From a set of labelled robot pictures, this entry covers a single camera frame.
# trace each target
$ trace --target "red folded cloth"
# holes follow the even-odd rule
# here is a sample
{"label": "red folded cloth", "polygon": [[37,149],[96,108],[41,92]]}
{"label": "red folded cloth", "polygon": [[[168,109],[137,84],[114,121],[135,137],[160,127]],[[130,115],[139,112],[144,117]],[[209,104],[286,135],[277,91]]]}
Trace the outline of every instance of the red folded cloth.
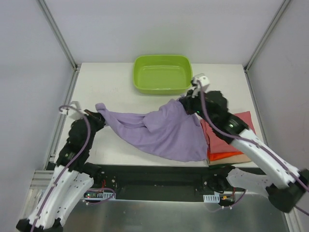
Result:
{"label": "red folded cloth", "polygon": [[[245,123],[247,123],[249,128],[255,132],[250,111],[238,113],[235,115],[238,116],[240,119],[242,119]],[[210,161],[220,160],[220,159],[224,159],[230,156],[242,154],[241,151],[227,144],[225,141],[219,139],[214,134],[211,127],[209,126],[208,123],[206,123],[205,120],[202,119],[200,123],[202,125],[204,135],[205,135],[205,138],[208,144],[208,152],[207,152],[208,154],[207,155]]]}

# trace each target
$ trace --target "green plastic bin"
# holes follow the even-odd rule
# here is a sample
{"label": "green plastic bin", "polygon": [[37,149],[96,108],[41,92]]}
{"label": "green plastic bin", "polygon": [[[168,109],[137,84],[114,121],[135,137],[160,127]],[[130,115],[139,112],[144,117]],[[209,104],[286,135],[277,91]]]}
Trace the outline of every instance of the green plastic bin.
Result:
{"label": "green plastic bin", "polygon": [[144,94],[179,95],[191,86],[191,79],[191,64],[184,56],[147,55],[134,63],[134,86]]}

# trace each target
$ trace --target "purple cable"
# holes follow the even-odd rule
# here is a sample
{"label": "purple cable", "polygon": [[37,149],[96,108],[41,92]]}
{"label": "purple cable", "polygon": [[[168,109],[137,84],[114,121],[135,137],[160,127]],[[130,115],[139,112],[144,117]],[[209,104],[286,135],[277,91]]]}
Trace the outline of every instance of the purple cable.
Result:
{"label": "purple cable", "polygon": [[[250,140],[250,139],[246,139],[246,138],[242,138],[240,136],[236,136],[236,135],[231,135],[228,133],[225,133],[224,131],[220,130],[219,128],[217,128],[213,122],[211,121],[211,119],[209,118],[209,115],[207,113],[207,109],[206,109],[206,103],[204,101],[205,99],[205,94],[202,86],[202,83],[200,81],[197,81],[198,84],[201,86],[201,104],[202,104],[202,110],[203,110],[203,114],[205,115],[207,122],[211,125],[212,128],[214,128],[217,132],[219,132],[220,134],[232,138],[232,139],[238,139],[238,140],[243,140],[246,142],[249,142],[255,146],[257,146],[258,148],[262,149],[263,151],[265,151],[267,154],[269,154],[284,170],[286,170],[307,192],[309,192],[309,188],[292,172],[290,172],[289,168],[277,157],[275,156],[271,151],[269,151],[266,147],[264,146],[260,146],[257,142]],[[298,206],[296,206],[296,209],[300,210],[301,212],[303,212],[306,215],[309,215],[308,212],[306,212],[305,210],[299,208]]]}
{"label": "purple cable", "polygon": [[[82,149],[81,149],[81,150],[76,154],[76,156],[64,167],[64,169],[60,172],[60,174],[59,174],[58,177],[56,178],[56,180],[55,180],[53,186],[49,189],[49,191],[48,191],[48,193],[47,193],[45,199],[44,199],[43,202],[42,202],[41,207],[40,207],[39,210],[38,210],[38,213],[37,213],[37,216],[38,216],[38,217],[40,216],[40,214],[41,214],[41,212],[42,212],[42,210],[43,210],[43,208],[44,208],[44,206],[45,206],[45,204],[46,204],[46,202],[47,202],[47,200],[48,200],[50,194],[51,194],[52,191],[54,190],[54,188],[55,188],[56,184],[58,183],[59,179],[60,179],[61,176],[64,174],[65,170],[66,170],[66,169],[67,169],[67,168],[68,168],[80,155],[81,155],[81,153],[82,153],[82,152],[84,151],[84,149],[86,148],[86,146],[87,146],[87,144],[88,144],[88,142],[89,142],[89,139],[90,139],[90,131],[91,131],[91,128],[90,128],[90,123],[89,123],[87,117],[86,117],[83,113],[81,113],[79,110],[75,109],[74,107],[72,107],[72,106],[70,106],[70,105],[62,105],[62,106],[60,106],[60,107],[59,107],[59,111],[62,112],[62,109],[63,109],[63,108],[70,108],[70,109],[72,109],[72,110],[74,110],[74,111],[80,113],[80,115],[81,115],[81,116],[83,117],[83,119],[85,120],[85,123],[86,123],[86,126],[87,126],[87,138],[86,138],[85,144],[84,144],[84,146],[82,147]],[[37,221],[38,221],[38,219],[35,219],[35,220],[34,220],[30,232],[33,232],[33,231],[34,231],[35,224],[37,223]]]}
{"label": "purple cable", "polygon": [[102,204],[103,202],[106,202],[106,201],[108,201],[109,199],[113,198],[113,197],[115,196],[115,194],[116,194],[115,191],[114,191],[114,189],[112,189],[112,188],[91,188],[91,189],[89,189],[88,191],[92,191],[92,190],[95,190],[95,191],[98,191],[98,190],[109,190],[109,191],[112,192],[112,195],[111,195],[110,197],[108,197],[108,198],[106,198],[106,199],[100,201],[100,202],[97,202],[97,203],[88,203],[89,205]]}
{"label": "purple cable", "polygon": [[241,199],[245,196],[246,191],[247,191],[247,190],[244,190],[243,194],[239,197],[239,199],[237,199],[237,201],[235,201],[235,203],[232,204],[231,206],[220,207],[220,208],[217,208],[217,209],[215,209],[215,210],[209,210],[208,208],[206,208],[206,209],[207,209],[207,211],[210,212],[210,213],[216,213],[216,212],[218,212],[219,210],[222,210],[222,209],[232,209],[232,207],[234,207],[235,205],[237,205],[237,204],[241,201]]}

